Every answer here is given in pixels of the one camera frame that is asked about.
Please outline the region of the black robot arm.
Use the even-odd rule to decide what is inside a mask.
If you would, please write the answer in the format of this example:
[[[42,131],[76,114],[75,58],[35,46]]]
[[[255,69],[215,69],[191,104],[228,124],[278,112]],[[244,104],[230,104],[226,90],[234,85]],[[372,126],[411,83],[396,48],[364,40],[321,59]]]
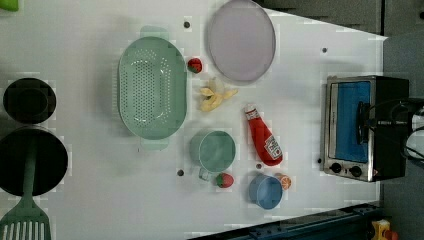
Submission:
[[[370,114],[376,112],[378,107],[388,104],[393,104],[393,106],[389,109],[386,119],[370,117]],[[357,105],[355,121],[357,144],[360,145],[367,143],[369,140],[369,131],[372,130],[375,132],[378,127],[407,127],[411,130],[413,115],[422,108],[423,100],[420,98],[387,100],[374,105],[360,101]]]

